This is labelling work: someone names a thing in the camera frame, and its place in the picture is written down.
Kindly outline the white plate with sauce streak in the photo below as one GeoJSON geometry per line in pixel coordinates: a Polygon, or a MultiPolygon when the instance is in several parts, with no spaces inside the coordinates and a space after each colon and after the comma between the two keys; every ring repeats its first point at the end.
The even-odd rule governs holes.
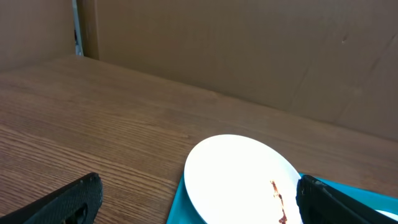
{"type": "Polygon", "coordinates": [[[187,194],[205,223],[301,223],[300,175],[271,147],[222,134],[199,142],[184,167],[187,194]]]}

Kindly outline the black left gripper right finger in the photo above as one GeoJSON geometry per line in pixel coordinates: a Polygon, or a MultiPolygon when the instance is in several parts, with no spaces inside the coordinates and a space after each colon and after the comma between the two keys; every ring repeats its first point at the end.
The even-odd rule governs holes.
{"type": "Polygon", "coordinates": [[[298,181],[296,202],[303,224],[397,224],[311,175],[298,181]]]}

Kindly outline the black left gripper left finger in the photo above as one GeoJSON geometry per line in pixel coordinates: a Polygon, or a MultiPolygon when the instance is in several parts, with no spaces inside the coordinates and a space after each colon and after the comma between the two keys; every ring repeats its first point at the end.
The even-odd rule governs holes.
{"type": "Polygon", "coordinates": [[[1,224],[91,224],[103,203],[103,184],[95,172],[1,217],[1,224]]]}

